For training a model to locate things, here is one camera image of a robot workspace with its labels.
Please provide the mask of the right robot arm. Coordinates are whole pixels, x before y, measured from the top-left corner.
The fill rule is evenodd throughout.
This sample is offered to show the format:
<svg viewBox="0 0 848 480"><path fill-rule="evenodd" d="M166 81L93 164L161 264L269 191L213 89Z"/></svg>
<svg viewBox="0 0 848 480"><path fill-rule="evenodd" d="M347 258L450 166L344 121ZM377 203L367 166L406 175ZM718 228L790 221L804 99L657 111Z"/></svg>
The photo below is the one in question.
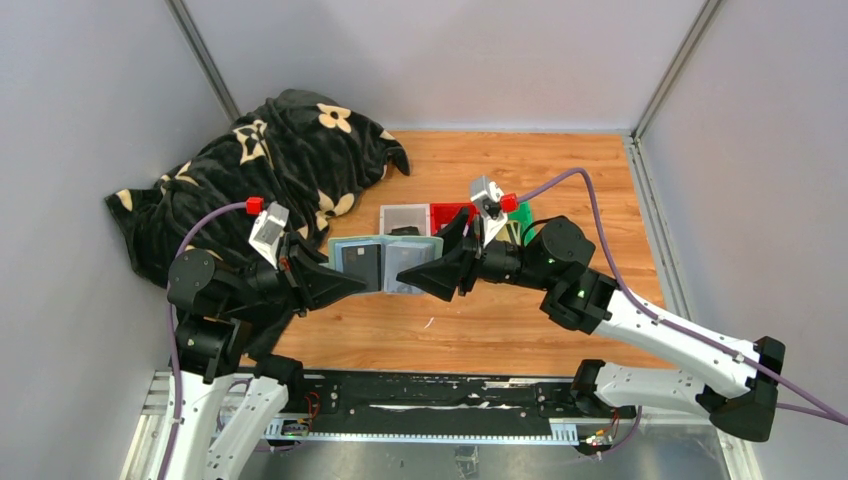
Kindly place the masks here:
<svg viewBox="0 0 848 480"><path fill-rule="evenodd" d="M462 209L440 232L446 252L401 271L398 280L444 301L470 292L478 281L539 290L541 310L559 327L624 342L667 362L651 369L583 361L570 393L584 417L650 406L705 418L743 440L770 437L782 342L718 333L634 294L590 267L594 244L563 216L545 222L526 245L488 240L482 225L480 216Z"/></svg>

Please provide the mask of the teal leather card holder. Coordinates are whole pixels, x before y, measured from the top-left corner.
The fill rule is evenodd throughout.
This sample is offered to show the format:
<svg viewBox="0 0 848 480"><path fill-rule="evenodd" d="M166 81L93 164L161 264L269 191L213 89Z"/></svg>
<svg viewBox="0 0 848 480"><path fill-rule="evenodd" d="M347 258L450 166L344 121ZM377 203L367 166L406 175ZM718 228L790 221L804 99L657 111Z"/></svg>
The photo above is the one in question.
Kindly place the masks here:
<svg viewBox="0 0 848 480"><path fill-rule="evenodd" d="M358 296L383 293L390 295L423 295L424 292L396 280L396 275L408 268L438 259L442 256L442 240L435 236L367 235L333 237L327 242L328 266L338 272L334 247L343 242L376 241L382 245L383 283L380 292L357 293Z"/></svg>

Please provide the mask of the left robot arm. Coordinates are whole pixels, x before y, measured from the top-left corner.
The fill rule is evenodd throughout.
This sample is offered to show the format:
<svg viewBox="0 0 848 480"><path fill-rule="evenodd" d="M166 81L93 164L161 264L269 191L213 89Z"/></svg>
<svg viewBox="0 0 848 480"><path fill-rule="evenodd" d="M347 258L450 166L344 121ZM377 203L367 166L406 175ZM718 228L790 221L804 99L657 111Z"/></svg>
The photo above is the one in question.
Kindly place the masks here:
<svg viewBox="0 0 848 480"><path fill-rule="evenodd" d="M269 354L257 360L244 398L224 425L218 416L236 381L251 334L325 308L367 284L325 267L325 256L298 234L286 234L269 259L226 265L191 250L170 266L167 300L177 325L167 414L156 451L158 479L235 479L279 412L304 408L310 425L320 396L304 385L304 366Z"/></svg>

